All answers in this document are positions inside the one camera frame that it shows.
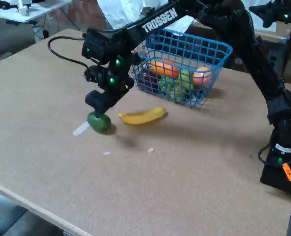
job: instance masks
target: floor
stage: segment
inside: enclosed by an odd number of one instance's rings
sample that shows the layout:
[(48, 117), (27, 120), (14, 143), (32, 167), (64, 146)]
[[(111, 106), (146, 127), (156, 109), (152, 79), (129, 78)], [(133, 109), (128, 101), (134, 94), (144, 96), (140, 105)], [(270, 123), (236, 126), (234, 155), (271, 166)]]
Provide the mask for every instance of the floor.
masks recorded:
[[(87, 25), (77, 24), (81, 31), (86, 31)], [(75, 27), (67, 20), (59, 22), (60, 30)], [(57, 33), (58, 26), (54, 19), (47, 18), (45, 29), (49, 34)], [(5, 52), (16, 53), (35, 43), (34, 34), (29, 24), (19, 24), (17, 26), (7, 24), (4, 19), (0, 19), (0, 55)], [(0, 229), (8, 229), (4, 236), (61, 236), (62, 232), (55, 226), (34, 215), (26, 212), (14, 225), (12, 222), (13, 212), (16, 206), (10, 200), (0, 195)]]
[[(88, 28), (88, 25), (76, 23), (81, 31), (85, 32)], [(47, 18), (45, 23), (45, 29), (48, 30), (50, 35), (53, 35), (64, 29), (75, 29), (75, 27), (64, 20), (58, 22), (55, 18)], [(32, 31), (31, 24), (19, 24), (17, 26), (7, 24), (4, 19), (0, 18), (0, 55), (5, 52), (16, 53), (28, 46), (31, 46), (35, 43), (34, 34)]]

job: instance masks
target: orange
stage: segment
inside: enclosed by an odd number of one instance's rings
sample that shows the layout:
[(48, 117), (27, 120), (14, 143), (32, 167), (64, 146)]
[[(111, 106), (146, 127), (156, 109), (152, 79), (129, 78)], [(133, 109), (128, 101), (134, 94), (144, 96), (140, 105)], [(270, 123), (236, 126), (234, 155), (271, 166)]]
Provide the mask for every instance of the orange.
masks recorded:
[[(163, 60), (163, 61), (169, 64), (175, 64), (174, 62), (170, 60)], [(178, 78), (179, 69), (176, 66), (171, 66), (169, 64), (161, 63), (154, 60), (152, 61), (151, 64), (152, 64), (152, 67), (151, 67), (152, 71), (158, 72), (160, 74), (165, 74), (168, 77)]]
[(193, 82), (194, 84), (202, 84), (203, 87), (207, 86), (209, 82), (213, 79), (213, 73), (212, 72), (204, 72), (208, 71), (210, 68), (208, 67), (200, 67), (197, 69), (197, 71), (194, 73)]

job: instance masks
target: yellow banana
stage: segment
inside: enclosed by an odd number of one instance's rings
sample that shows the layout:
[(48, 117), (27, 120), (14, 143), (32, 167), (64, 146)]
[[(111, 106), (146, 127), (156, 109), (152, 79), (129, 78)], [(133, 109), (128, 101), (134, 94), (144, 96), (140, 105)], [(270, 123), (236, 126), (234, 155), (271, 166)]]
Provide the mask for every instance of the yellow banana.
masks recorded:
[(118, 116), (127, 124), (145, 124), (164, 116), (166, 109), (157, 107), (152, 110), (137, 113), (118, 113)]

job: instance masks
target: blue wire basket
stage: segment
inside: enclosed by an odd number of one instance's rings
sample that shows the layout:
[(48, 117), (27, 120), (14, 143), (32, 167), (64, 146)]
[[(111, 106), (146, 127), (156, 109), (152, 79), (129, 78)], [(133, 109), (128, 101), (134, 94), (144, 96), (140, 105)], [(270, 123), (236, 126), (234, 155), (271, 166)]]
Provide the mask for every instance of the blue wire basket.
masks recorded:
[(131, 69), (138, 89), (190, 108), (208, 96), (232, 53), (228, 44), (166, 29), (151, 35), (146, 47)]

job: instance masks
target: wooden table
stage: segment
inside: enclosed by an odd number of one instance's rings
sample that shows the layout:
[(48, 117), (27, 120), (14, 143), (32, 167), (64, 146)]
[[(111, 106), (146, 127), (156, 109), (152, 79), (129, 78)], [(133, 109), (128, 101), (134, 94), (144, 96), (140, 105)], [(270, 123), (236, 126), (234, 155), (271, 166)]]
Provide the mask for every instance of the wooden table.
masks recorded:
[[(0, 62), (0, 193), (75, 236), (286, 234), (291, 196), (259, 183), (272, 127), (250, 75), (223, 69), (195, 110), (132, 89), (107, 112), (115, 134), (74, 136), (96, 85), (47, 41)], [(89, 64), (81, 46), (53, 43)], [(168, 116), (149, 125), (117, 116), (156, 106)]]

